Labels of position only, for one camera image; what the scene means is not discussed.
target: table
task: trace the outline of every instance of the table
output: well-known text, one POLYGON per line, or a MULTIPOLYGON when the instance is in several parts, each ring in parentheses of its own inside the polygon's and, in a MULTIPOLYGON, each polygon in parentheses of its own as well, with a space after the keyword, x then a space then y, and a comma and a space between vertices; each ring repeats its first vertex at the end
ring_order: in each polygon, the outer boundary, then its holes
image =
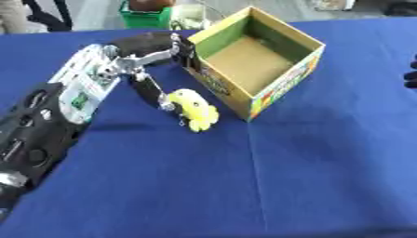
MULTIPOLYGON (((200 92, 221 121, 192 134, 120 85, 0 237, 311 237, 412 228, 417 94, 403 87, 402 74, 417 51, 417 19, 294 25, 328 44, 323 60, 251 124, 179 66, 150 69, 167 91, 200 92)), ((0 110, 79 47, 142 32, 0 37, 0 110)))

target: wire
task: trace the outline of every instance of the wire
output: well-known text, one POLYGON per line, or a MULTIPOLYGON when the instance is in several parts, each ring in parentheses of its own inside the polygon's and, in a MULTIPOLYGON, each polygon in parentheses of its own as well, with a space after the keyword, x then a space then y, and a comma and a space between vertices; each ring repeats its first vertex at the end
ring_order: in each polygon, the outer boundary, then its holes
POLYGON ((214 7, 212 7, 212 6, 210 6, 210 5, 208 5, 207 3, 206 3, 206 1, 204 1, 204 0, 195 0, 197 3, 199 3, 199 4, 201 4, 201 5, 203 5, 204 7, 207 7, 207 8, 209 8, 209 9, 211 9, 211 10, 213 10, 213 11, 215 11, 217 14, 219 14, 223 19, 225 19, 226 18, 226 16, 224 15, 224 14, 222 14, 221 13, 221 11, 220 10, 218 10, 218 9, 216 9, 216 8, 214 8, 214 7))

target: black plastic part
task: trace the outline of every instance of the black plastic part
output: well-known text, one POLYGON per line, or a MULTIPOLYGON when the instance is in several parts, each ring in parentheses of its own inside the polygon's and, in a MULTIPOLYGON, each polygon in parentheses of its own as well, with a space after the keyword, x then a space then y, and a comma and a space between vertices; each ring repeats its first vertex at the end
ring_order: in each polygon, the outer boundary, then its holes
MULTIPOLYGON (((414 62, 411 63, 411 68, 417 70, 417 55, 414 58, 414 62)), ((417 71, 409 72, 404 74, 405 87, 417 88, 417 71)))
POLYGON ((136 55, 144 57, 157 51, 172 48, 170 32, 143 33, 131 37, 121 38, 110 43, 119 48, 119 56, 136 55))
POLYGON ((138 81, 135 75, 129 75, 128 82, 144 101, 155 108, 159 108, 159 98, 164 92, 151 76, 138 81))
POLYGON ((36 188, 89 126, 70 123, 61 114, 62 90, 61 83, 42 84, 0 120, 0 173, 19 172, 28 178, 22 188, 0 184, 0 213, 9 211, 23 193, 36 188), (49 120, 41 114, 45 109, 51 111, 49 120))
POLYGON ((193 68, 195 71, 200 73, 201 61, 197 56, 195 44, 181 35, 180 39, 180 52, 174 57, 174 60, 179 62, 182 65, 182 67, 193 68))

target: floor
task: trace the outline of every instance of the floor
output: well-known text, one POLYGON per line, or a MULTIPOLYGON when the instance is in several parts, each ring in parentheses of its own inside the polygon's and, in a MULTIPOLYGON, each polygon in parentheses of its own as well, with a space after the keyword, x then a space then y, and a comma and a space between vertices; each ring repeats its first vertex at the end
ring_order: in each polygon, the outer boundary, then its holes
MULTIPOLYGON (((37 0, 44 10, 59 15, 51 0, 37 0)), ((395 0, 358 0, 352 11, 317 11, 311 0, 204 0, 209 6, 230 15, 239 9, 253 5, 285 21, 382 18, 382 9, 395 0)), ((74 29, 121 29, 123 22, 118 9, 122 0, 68 0, 74 19, 74 29)), ((193 3, 195 0, 177 0, 177 3, 193 3)), ((211 20, 219 14, 209 10, 211 20)))

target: person's hand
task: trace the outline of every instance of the person's hand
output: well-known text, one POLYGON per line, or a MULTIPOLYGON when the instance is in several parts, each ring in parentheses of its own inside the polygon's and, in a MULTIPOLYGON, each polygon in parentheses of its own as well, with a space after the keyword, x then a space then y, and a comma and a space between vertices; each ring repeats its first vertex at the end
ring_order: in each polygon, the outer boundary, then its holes
POLYGON ((417 55, 414 62, 411 63, 411 68, 415 71, 406 73, 404 79, 406 80, 405 86, 408 88, 417 88, 417 55))

